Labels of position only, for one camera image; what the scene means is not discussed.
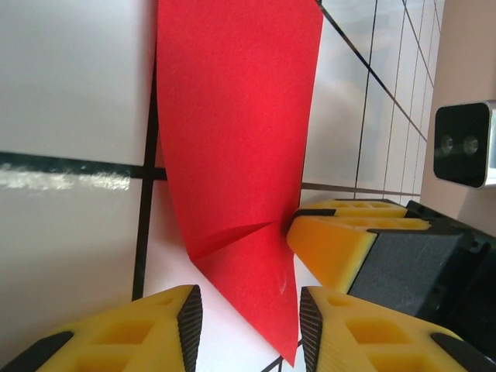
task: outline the red origami paper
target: red origami paper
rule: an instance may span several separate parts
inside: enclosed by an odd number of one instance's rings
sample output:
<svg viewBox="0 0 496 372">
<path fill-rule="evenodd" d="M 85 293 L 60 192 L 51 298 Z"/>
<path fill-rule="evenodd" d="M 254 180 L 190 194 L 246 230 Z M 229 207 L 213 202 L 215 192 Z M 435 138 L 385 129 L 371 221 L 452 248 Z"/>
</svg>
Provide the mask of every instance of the red origami paper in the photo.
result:
<svg viewBox="0 0 496 372">
<path fill-rule="evenodd" d="M 322 14 L 312 0 L 160 0 L 160 138 L 192 262 L 290 363 L 293 253 Z"/>
</svg>

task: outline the yellow foam pad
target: yellow foam pad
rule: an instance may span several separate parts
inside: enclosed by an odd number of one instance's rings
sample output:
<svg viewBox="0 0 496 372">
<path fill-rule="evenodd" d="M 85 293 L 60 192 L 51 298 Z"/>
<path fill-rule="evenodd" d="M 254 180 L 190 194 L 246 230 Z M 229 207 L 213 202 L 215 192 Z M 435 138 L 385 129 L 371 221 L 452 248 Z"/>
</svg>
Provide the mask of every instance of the yellow foam pad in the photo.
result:
<svg viewBox="0 0 496 372">
<path fill-rule="evenodd" d="M 377 237 L 368 229 L 429 227 L 421 219 L 302 215 L 291 224 L 288 245 L 321 285 L 347 293 Z"/>
<path fill-rule="evenodd" d="M 74 336 L 38 371 L 185 371 L 178 316 L 193 289 L 175 287 L 57 329 Z M 190 313 L 201 317 L 201 299 L 194 301 Z"/>
<path fill-rule="evenodd" d="M 401 218 L 405 217 L 406 208 L 387 203 L 381 200 L 328 200 L 310 205 L 301 209 L 335 209 L 336 217 L 376 217 Z"/>
<path fill-rule="evenodd" d="M 307 371 L 462 372 L 430 335 L 438 325 L 321 287 L 301 293 Z"/>
</svg>

